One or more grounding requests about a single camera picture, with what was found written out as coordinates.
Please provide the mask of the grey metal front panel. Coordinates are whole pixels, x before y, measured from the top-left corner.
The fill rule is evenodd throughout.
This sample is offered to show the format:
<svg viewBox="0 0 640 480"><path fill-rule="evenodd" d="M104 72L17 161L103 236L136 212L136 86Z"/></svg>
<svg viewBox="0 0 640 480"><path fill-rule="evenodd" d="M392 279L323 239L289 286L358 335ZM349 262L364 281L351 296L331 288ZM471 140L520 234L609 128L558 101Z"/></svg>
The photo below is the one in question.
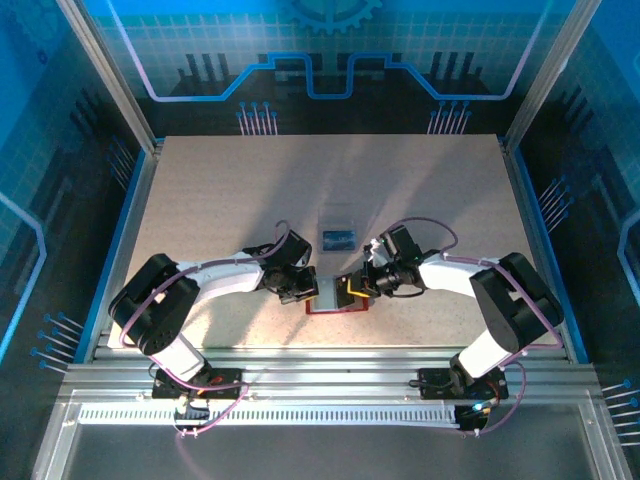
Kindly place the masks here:
<svg viewBox="0 0 640 480"><path fill-rule="evenodd" d="M19 480L640 480L640 428L597 404L521 406L481 437L424 426L234 425L183 437L141 411L52 416Z"/></svg>

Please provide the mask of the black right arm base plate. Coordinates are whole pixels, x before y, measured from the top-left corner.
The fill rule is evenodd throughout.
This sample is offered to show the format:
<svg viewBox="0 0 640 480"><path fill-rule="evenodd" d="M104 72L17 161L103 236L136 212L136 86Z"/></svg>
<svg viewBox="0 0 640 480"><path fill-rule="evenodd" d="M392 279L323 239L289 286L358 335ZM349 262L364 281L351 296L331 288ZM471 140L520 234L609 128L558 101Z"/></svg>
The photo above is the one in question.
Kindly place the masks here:
<svg viewBox="0 0 640 480"><path fill-rule="evenodd" d="M506 400L509 391L505 375L495 368L472 378L459 368L422 368L410 381L423 400Z"/></svg>

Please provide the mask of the aluminium front frame rail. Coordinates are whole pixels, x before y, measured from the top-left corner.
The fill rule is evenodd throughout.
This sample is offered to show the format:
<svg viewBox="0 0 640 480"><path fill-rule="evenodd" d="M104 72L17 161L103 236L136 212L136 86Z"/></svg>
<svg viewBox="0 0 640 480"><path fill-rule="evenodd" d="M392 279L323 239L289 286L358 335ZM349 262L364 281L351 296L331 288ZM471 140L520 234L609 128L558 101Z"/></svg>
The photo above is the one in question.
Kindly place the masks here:
<svg viewBox="0 0 640 480"><path fill-rule="evenodd" d="M409 387L421 368L445 368L456 353L447 347L213 348L214 367L240 368L256 403L355 405L419 401ZM131 349L100 347L88 364L69 366L59 398L70 401L148 400L148 360ZM539 350L506 369L510 395L526 405L578 405L601 398L594 368L573 363L562 350Z"/></svg>

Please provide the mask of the black controller board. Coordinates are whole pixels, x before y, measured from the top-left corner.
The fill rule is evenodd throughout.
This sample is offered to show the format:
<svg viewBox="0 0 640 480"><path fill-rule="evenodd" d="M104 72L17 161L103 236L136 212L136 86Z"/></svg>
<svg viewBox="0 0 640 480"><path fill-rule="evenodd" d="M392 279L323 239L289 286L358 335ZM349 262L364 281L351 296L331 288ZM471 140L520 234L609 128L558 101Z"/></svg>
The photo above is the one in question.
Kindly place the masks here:
<svg viewBox="0 0 640 480"><path fill-rule="evenodd" d="M176 400L173 420L178 426L201 426L211 418L211 411L206 400L188 399L181 396Z"/></svg>
<svg viewBox="0 0 640 480"><path fill-rule="evenodd" d="M454 408L455 421L459 430L474 433L481 431L489 422L489 416L500 402L496 399L475 402L472 405L460 405Z"/></svg>

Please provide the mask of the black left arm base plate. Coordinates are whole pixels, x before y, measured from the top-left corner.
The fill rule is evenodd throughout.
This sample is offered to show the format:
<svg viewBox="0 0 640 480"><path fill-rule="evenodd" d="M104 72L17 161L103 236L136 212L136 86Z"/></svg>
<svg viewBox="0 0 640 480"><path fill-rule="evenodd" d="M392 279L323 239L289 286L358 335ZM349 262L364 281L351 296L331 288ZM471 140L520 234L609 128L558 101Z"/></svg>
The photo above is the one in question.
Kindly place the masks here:
<svg viewBox="0 0 640 480"><path fill-rule="evenodd" d="M178 382L158 369L153 383L153 399L186 397L188 400L235 400L240 395L242 370L237 368L202 367L191 379Z"/></svg>

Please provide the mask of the aluminium side rail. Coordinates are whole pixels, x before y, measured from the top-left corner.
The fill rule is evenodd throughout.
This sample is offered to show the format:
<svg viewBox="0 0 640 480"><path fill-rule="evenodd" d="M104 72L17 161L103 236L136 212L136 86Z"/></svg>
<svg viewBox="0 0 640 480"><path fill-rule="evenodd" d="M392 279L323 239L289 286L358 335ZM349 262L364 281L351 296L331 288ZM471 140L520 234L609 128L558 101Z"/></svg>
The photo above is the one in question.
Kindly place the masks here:
<svg viewBox="0 0 640 480"><path fill-rule="evenodd" d="M126 190L111 244L76 349L74 364L93 361L101 332L104 325L109 323L107 310L112 299L124 284L164 143L164 138L157 139L154 152L141 151L136 160L134 172Z"/></svg>
<svg viewBox="0 0 640 480"><path fill-rule="evenodd" d="M538 267L540 275L548 282L564 311L565 320L560 327L560 331L564 340L566 355L573 363L588 363L589 356L585 350L575 312L562 279L550 235L543 220L538 197L522 154L519 149L515 151L509 150L506 146L505 137L498 136L497 139L534 263Z"/></svg>

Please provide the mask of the aluminium frame post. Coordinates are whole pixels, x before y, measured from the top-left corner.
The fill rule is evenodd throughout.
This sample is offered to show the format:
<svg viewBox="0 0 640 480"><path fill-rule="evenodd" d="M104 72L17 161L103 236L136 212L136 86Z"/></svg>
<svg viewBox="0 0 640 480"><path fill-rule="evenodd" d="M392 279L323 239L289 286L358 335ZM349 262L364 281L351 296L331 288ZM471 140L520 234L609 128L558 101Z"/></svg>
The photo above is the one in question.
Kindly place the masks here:
<svg viewBox="0 0 640 480"><path fill-rule="evenodd" d="M56 0L142 150L154 155L157 142L143 111L81 0Z"/></svg>
<svg viewBox="0 0 640 480"><path fill-rule="evenodd" d="M602 0L575 0L549 54L522 101L503 141L503 150L513 154L532 125Z"/></svg>

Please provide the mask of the red leather card holder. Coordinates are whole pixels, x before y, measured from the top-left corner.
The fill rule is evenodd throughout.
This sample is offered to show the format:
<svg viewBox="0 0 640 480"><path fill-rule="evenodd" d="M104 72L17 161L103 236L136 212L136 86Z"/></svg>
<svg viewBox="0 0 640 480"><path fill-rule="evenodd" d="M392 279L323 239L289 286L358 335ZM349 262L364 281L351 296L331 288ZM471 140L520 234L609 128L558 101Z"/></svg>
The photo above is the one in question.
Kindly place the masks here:
<svg viewBox="0 0 640 480"><path fill-rule="evenodd" d="M337 296L335 279L338 276L320 276L317 278L318 293L306 300L307 315L333 315L366 312L369 298Z"/></svg>

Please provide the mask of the blue credit card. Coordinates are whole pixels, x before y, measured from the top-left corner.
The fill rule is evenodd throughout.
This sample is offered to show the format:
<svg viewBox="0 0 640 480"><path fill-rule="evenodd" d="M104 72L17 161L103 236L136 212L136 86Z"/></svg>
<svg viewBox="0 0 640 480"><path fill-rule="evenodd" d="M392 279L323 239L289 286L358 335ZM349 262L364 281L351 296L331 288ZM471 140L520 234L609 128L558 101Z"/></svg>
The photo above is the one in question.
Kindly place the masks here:
<svg viewBox="0 0 640 480"><path fill-rule="evenodd" d="M354 251L356 234L354 230L323 230L322 249L326 252Z"/></svg>

